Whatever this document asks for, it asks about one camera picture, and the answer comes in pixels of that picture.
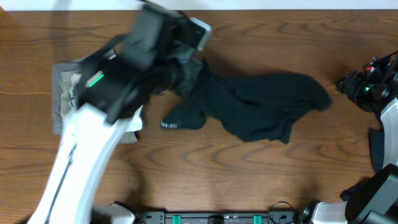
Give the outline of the black polo shirt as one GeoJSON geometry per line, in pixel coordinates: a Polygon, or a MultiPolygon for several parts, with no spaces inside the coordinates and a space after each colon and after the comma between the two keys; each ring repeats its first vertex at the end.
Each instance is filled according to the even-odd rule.
{"type": "Polygon", "coordinates": [[[206,61],[192,93],[160,122],[164,129],[200,129],[212,117],[244,142],[287,144],[293,125],[311,110],[327,110],[332,99],[312,77],[292,72],[222,77],[206,61]]]}

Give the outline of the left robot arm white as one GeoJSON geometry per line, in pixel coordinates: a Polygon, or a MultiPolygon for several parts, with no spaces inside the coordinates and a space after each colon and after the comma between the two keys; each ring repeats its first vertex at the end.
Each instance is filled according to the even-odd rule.
{"type": "Polygon", "coordinates": [[[89,223],[93,201],[109,159],[136,111],[156,91],[185,90],[193,80],[185,64],[204,41],[171,50],[166,63],[147,72],[118,67],[105,71],[101,61],[124,40],[117,35],[81,63],[75,85],[77,106],[67,114],[62,138],[41,201],[28,223],[89,223]]]}

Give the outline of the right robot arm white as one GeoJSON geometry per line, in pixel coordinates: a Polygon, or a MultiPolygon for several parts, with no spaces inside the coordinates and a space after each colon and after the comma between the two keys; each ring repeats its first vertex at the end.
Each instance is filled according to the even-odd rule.
{"type": "Polygon", "coordinates": [[[344,190],[339,203],[307,205],[298,222],[397,223],[397,53],[372,59],[338,80],[336,89],[381,125],[369,132],[374,175],[344,190]]]}

